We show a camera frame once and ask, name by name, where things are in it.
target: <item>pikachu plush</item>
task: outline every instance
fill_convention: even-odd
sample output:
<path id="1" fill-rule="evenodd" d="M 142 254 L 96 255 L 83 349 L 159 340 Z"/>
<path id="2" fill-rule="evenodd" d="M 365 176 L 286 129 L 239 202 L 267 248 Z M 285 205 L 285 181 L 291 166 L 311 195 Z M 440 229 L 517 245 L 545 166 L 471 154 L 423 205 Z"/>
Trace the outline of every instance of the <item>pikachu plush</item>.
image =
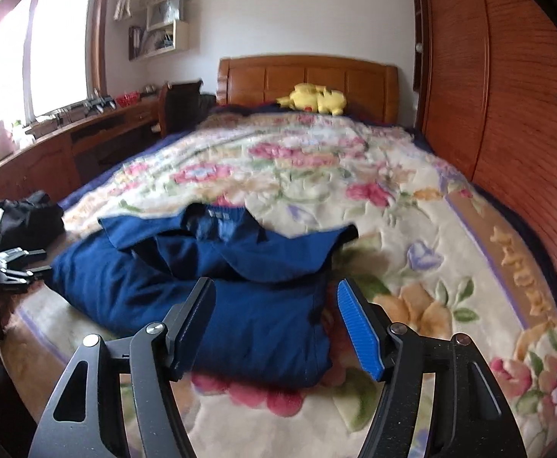
<path id="1" fill-rule="evenodd" d="M 325 86 L 298 84 L 289 96 L 278 98 L 277 103 L 293 110 L 342 115 L 345 111 L 346 98 L 340 91 L 330 90 Z"/>

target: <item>bed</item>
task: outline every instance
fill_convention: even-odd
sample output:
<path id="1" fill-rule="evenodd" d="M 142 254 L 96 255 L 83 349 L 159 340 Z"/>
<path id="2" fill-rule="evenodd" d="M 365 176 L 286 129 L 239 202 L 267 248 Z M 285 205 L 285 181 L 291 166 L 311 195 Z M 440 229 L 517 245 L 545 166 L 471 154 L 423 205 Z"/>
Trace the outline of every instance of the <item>bed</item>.
<path id="1" fill-rule="evenodd" d="M 247 109 L 308 81 L 346 93 L 350 116 Z M 192 202 L 245 206 L 286 236 L 354 223 L 334 254 L 393 321 L 422 335 L 475 341 L 510 403 L 530 457 L 557 439 L 557 295 L 530 246 L 453 166 L 393 127 L 395 67 L 317 55 L 224 59 L 218 103 L 195 132 L 125 163 L 66 212 L 55 256 L 99 230 L 99 217 L 172 215 Z M 282 389 L 192 373 L 173 391 L 200 457 L 357 456 L 382 386 L 359 368 L 327 291 L 320 322 L 332 368 L 312 388 Z M 113 334 L 37 285 L 20 302 L 1 352 L 38 420 L 81 339 Z M 133 456 L 140 441 L 122 380 Z M 433 380 L 423 382 L 411 456 L 423 456 Z"/>

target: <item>wooden wardrobe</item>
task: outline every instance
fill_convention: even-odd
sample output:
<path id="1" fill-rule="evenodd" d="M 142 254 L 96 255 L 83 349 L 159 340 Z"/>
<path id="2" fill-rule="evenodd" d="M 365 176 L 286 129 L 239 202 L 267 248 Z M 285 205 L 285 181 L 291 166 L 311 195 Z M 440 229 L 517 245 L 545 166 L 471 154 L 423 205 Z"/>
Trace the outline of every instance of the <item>wooden wardrobe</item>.
<path id="1" fill-rule="evenodd" d="M 416 3 L 418 126 L 534 228 L 557 269 L 556 25 L 536 0 Z"/>

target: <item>bed frame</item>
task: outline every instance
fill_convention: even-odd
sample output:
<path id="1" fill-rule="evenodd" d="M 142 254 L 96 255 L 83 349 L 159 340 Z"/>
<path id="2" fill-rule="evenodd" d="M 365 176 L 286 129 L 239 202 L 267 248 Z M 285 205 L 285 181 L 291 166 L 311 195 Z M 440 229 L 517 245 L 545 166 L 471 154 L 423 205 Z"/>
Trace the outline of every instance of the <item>bed frame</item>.
<path id="1" fill-rule="evenodd" d="M 310 82 L 342 91 L 348 112 L 394 124 L 399 108 L 397 67 L 325 55 L 260 55 L 219 62 L 217 103 L 255 106 L 289 96 Z"/>

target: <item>blue shirt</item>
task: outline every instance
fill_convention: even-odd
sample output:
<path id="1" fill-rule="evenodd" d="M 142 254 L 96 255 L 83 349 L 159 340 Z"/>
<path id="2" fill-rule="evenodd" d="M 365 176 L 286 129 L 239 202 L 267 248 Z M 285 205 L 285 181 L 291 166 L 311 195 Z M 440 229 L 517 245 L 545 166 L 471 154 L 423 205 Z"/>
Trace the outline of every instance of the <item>blue shirt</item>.
<path id="1" fill-rule="evenodd" d="M 100 325 L 132 335 L 210 277 L 216 307 L 194 369 L 301 388 L 331 367 L 320 314 L 331 253 L 357 237 L 355 226 L 290 239 L 244 208 L 200 203 L 173 217 L 99 222 L 55 259 L 49 285 Z"/>

